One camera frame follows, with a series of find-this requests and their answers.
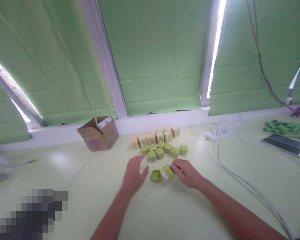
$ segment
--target open cardboard box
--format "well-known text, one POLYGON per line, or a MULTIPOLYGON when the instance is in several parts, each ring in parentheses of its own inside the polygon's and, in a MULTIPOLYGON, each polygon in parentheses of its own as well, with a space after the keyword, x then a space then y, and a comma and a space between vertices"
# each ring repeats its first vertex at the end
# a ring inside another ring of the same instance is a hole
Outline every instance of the open cardboard box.
POLYGON ((77 130, 92 152, 111 149, 119 137, 111 116, 93 118, 77 130))

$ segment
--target red wire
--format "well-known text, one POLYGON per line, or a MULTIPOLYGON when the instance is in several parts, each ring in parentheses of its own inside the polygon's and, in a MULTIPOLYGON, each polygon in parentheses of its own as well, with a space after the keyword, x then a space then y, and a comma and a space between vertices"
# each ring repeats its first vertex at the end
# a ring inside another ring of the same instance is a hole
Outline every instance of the red wire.
MULTIPOLYGON (((258 54, 259 54, 258 57, 259 57, 259 59, 260 59, 260 68, 261 68, 261 71, 264 73, 263 65, 262 65, 262 60, 261 60, 261 53, 260 53, 260 50, 259 50, 259 45, 258 45, 256 33, 255 33, 255 31, 254 31, 254 27, 253 27, 253 23, 252 23, 252 17, 251 17, 250 6, 249 6, 249 3, 248 3, 248 0, 246 0, 246 3, 247 3, 247 7, 248 7, 249 18, 250 18, 250 24, 251 24, 251 28, 252 28, 252 32, 253 32, 254 41, 255 41, 255 43, 256 43, 256 47, 257 47, 258 54)), ((272 95, 277 99, 277 101, 280 102, 280 103, 282 103, 283 105, 285 105, 287 108, 289 108, 291 111, 293 111, 294 113, 296 113, 296 115, 298 116, 298 113, 299 113, 299 112, 293 110, 293 109, 292 109, 291 107, 289 107, 287 104, 285 104, 284 102, 282 102, 282 101, 275 95, 275 93, 273 92, 272 87, 271 87, 271 84, 270 84, 270 82, 267 80, 267 78, 265 77, 264 74, 263 74, 263 77, 264 77, 264 80, 266 81, 266 83, 268 84, 268 87, 269 87, 270 92, 271 92, 272 95)))

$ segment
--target person's left hand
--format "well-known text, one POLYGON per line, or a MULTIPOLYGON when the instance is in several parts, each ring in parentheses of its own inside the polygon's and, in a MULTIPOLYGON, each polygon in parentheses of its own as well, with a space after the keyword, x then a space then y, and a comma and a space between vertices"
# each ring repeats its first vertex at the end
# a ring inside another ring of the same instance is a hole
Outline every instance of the person's left hand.
POLYGON ((121 190, 131 194, 131 196, 140 188, 149 173, 149 166, 140 174, 139 168, 145 155, 131 158, 127 165, 127 170, 123 178, 121 190))

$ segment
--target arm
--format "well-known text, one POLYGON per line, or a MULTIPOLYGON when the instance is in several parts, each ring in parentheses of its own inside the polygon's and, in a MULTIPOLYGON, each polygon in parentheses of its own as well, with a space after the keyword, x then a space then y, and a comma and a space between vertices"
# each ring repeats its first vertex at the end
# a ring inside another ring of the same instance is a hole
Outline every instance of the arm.
POLYGON ((239 239, 286 239, 250 210, 201 176, 189 161, 175 159, 170 168, 183 184, 197 189, 209 199, 239 239))
POLYGON ((142 174, 139 173, 140 163, 144 157, 145 155, 136 156, 129 160, 122 186, 90 240, 118 239, 130 199, 142 185, 149 172, 149 167, 146 167, 142 174))

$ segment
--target hand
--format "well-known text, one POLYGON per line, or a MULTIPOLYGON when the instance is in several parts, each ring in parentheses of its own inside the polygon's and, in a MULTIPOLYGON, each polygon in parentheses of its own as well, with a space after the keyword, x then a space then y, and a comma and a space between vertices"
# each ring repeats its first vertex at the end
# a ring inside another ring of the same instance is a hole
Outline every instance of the hand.
POLYGON ((131 196, 139 189, 149 173, 149 166, 146 167, 142 174, 139 172, 140 163, 144 157, 145 155, 135 156, 128 162, 121 190, 131 194, 131 196))
POLYGON ((188 160, 176 158, 172 162, 170 168, 177 175, 180 181, 189 188, 199 190, 206 181, 206 179, 191 165, 188 160))

